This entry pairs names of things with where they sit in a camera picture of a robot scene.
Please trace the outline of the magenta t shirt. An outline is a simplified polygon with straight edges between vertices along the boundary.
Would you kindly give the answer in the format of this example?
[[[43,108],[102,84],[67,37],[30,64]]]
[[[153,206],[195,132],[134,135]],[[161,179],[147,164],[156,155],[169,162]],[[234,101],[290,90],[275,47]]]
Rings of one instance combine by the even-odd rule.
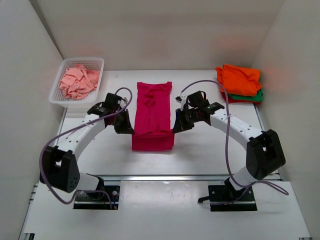
[[[131,149],[136,152],[168,152],[174,146],[171,129],[172,82],[137,83],[136,113]]]

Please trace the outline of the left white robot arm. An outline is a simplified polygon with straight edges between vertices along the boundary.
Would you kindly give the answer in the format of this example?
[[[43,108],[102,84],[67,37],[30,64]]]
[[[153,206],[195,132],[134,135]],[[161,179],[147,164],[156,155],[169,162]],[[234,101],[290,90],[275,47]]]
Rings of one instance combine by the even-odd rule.
[[[59,136],[55,146],[46,146],[40,162],[40,181],[66,193],[87,192],[93,199],[104,195],[102,178],[81,173],[78,160],[90,142],[108,126],[117,134],[133,135],[127,106],[129,100],[108,93],[103,102],[93,105],[80,125]]]

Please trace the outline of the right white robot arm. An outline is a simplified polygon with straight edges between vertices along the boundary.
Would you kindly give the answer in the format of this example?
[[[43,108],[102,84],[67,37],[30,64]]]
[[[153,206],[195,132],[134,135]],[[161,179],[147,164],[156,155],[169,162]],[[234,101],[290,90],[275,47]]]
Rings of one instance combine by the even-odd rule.
[[[180,108],[175,111],[174,134],[191,130],[195,123],[205,122],[245,149],[245,166],[224,182],[224,195],[229,200],[236,200],[243,189],[263,182],[266,176],[286,164],[279,136],[274,130],[263,131],[245,123],[230,114],[222,104],[210,103],[203,91],[189,96],[179,95],[176,101]]]

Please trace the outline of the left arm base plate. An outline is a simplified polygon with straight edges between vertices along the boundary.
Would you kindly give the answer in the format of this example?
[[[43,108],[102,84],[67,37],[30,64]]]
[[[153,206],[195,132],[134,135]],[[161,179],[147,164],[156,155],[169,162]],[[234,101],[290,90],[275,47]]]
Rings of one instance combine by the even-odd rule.
[[[116,211],[119,208],[120,190],[119,182],[104,185],[103,190],[109,198],[102,192],[98,193],[78,193],[73,202],[74,210],[110,210]]]

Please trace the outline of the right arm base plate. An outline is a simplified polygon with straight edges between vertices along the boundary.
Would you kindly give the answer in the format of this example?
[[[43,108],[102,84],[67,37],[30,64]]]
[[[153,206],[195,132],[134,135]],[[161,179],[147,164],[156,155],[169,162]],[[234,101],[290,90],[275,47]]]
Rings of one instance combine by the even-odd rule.
[[[252,187],[230,191],[225,185],[209,185],[208,196],[198,203],[209,201],[211,212],[255,212],[258,210]]]

